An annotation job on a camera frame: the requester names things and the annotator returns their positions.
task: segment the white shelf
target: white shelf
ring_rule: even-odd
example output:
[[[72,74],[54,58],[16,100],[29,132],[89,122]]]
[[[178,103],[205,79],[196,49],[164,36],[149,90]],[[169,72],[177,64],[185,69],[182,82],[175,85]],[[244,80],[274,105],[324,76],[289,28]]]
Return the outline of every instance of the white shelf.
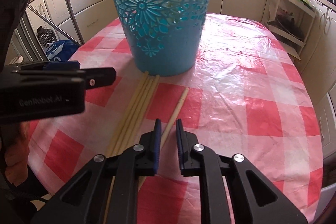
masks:
[[[290,54],[291,56],[295,57],[298,60],[301,60],[300,56],[298,55],[298,53],[296,52],[294,48],[292,48],[290,45],[287,45],[281,41],[279,42],[288,54]]]
[[[312,18],[315,18],[316,13],[313,10],[309,9],[306,5],[304,5],[300,0],[288,0],[288,1],[299,7],[301,10],[305,11]]]
[[[295,38],[294,36],[290,35],[289,33],[285,32],[283,30],[280,30],[279,28],[277,28],[275,26],[266,24],[266,27],[271,32],[275,32],[276,34],[281,35],[284,38],[287,38],[288,40],[294,42],[295,44],[299,45],[300,47],[304,47],[306,45],[306,43],[304,43],[301,40]]]

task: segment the red and white tablecloth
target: red and white tablecloth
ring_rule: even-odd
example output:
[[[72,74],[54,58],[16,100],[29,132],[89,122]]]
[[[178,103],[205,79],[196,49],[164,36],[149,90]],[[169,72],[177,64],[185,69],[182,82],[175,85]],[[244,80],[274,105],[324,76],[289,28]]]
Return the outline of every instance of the red and white tablecloth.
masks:
[[[104,153],[137,87],[136,68],[119,19],[71,58],[82,68],[114,67],[112,86],[89,90],[82,114],[31,123],[29,164],[55,193],[94,155]],[[195,66],[160,78],[138,132],[164,128],[184,87],[186,131],[218,154],[245,155],[311,221],[322,183],[322,146],[315,112],[296,68],[277,39],[248,19],[209,14]],[[139,192],[139,224],[200,223],[198,178],[180,175],[175,130],[160,155],[158,175]]]

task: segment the dish rack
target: dish rack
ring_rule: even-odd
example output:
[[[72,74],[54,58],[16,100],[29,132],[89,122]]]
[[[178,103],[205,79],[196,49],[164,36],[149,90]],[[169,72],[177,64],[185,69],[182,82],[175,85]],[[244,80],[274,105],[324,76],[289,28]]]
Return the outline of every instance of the dish rack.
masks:
[[[308,15],[310,15],[311,17],[311,23],[310,23],[310,26],[308,28],[308,32],[307,34],[305,35],[303,41],[297,39],[296,37],[292,36],[290,33],[288,32],[285,32],[281,29],[279,29],[278,27],[276,26],[272,26],[272,25],[269,25],[268,23],[266,23],[266,27],[273,33],[276,33],[277,35],[280,35],[288,40],[290,40],[291,42],[295,43],[296,44],[296,47],[292,47],[284,42],[280,42],[280,44],[283,46],[283,48],[286,50],[286,52],[291,55],[292,57],[298,59],[298,60],[301,60],[300,58],[300,54],[303,50],[303,47],[306,45],[306,42],[307,42],[307,39],[309,37],[309,34],[310,34],[310,31],[311,31],[311,28],[313,26],[313,23],[314,23],[314,19],[315,19],[315,16],[316,16],[316,13],[314,10],[310,9],[308,6],[306,6],[302,1],[300,0],[287,0],[291,3],[293,3],[295,6],[297,6],[298,8],[300,8],[301,10],[303,10],[305,13],[307,13]],[[271,21],[275,21],[275,18],[276,18],[276,15],[277,15],[277,11],[278,11],[278,8],[279,8],[279,4],[280,4],[280,0],[277,0],[277,4],[276,4],[276,7],[275,7],[275,12],[273,14],[270,15],[270,18],[269,18],[269,21],[268,22],[271,22]],[[303,16],[301,17],[300,21],[299,21],[299,24],[298,26],[301,25],[303,21]]]

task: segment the teal trash bin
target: teal trash bin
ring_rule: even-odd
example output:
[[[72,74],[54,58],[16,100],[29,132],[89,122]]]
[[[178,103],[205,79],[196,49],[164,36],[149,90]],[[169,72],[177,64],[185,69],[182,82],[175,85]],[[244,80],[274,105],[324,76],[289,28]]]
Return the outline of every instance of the teal trash bin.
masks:
[[[209,0],[114,0],[136,66],[173,76],[196,60]]]

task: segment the checkered tablecloth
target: checkered tablecloth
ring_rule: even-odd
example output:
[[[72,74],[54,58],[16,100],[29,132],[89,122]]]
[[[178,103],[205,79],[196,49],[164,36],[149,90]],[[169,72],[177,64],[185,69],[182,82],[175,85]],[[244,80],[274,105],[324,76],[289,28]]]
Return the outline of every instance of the checkered tablecloth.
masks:
[[[117,19],[71,58],[82,68],[114,67],[112,86],[89,90],[85,112],[31,122],[29,164],[55,193],[94,155],[104,153],[137,87],[136,68]],[[163,128],[184,90],[179,118],[216,153],[245,155],[311,221],[322,183],[322,146],[315,112],[296,68],[276,38],[248,19],[209,14],[196,64],[160,78],[138,132]],[[139,192],[139,224],[198,224],[198,178],[180,175],[175,130],[160,155],[158,175]]]

